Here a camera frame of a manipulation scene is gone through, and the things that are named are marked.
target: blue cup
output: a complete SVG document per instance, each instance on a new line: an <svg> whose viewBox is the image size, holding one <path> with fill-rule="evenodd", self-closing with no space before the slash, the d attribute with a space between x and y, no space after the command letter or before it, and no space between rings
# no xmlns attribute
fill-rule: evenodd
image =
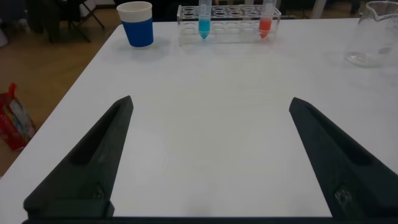
<svg viewBox="0 0 398 224"><path fill-rule="evenodd" d="M127 2L120 4L116 9L131 46L147 47L154 42L151 3Z"/></svg>

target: test tube rack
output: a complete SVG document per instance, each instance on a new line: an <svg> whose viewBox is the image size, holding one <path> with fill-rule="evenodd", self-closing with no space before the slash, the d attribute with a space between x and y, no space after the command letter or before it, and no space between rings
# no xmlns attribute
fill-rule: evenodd
<svg viewBox="0 0 398 224"><path fill-rule="evenodd" d="M271 43L277 37L281 13L275 8L271 30L265 38L261 38L261 11L261 5L212 6L210 34L202 39L198 31L198 6L179 6L179 44Z"/></svg>

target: glass beaker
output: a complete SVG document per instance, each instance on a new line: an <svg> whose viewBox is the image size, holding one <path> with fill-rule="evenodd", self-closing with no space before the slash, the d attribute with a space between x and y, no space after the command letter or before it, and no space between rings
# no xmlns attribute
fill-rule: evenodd
<svg viewBox="0 0 398 224"><path fill-rule="evenodd" d="M380 66L398 40L398 3L374 1L366 4L345 59L363 67Z"/></svg>

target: table leg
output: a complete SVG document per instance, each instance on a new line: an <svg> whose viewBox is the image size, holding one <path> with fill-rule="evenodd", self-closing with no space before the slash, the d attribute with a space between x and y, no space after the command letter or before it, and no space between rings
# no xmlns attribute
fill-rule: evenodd
<svg viewBox="0 0 398 224"><path fill-rule="evenodd" d="M326 0L317 0L313 6L311 19L320 19L323 13L323 8L325 7Z"/></svg>

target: cup rim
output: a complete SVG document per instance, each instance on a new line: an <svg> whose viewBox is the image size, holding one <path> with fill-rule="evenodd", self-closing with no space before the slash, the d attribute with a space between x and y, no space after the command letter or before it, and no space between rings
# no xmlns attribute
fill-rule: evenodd
<svg viewBox="0 0 398 224"><path fill-rule="evenodd" d="M383 20L383 19L388 19L388 18L390 18L390 17L397 17L398 16L398 13L392 13L392 14L388 14L388 15L379 15L377 12L376 12L376 10L374 10L374 8L373 7L371 7L371 5L373 5L373 4L375 4L375 3L378 3L378 4L390 4L390 5L396 5L396 6L398 6L398 2L390 2L390 1L371 1L371 2L368 2L368 3L366 3L366 9L369 9L371 12L373 12L373 15L374 15L374 19L376 20L376 21L380 21L380 20Z"/></svg>
<svg viewBox="0 0 398 224"><path fill-rule="evenodd" d="M135 4L142 4L142 3L146 4L147 7L144 8L144 9L134 10L134 11L132 11L132 10L127 11L127 10L121 10L121 9L120 9L121 7L123 7L123 6L125 6L125 5L128 5L128 4L135 5ZM150 9L150 8L152 8L152 4L151 4L150 2L145 2L145 1L134 1L134 2L125 2L125 3L123 3L123 4L120 4L120 5L118 5L118 6L116 7L116 10L118 10L119 12L142 12L142 11L148 10L148 9Z"/></svg>

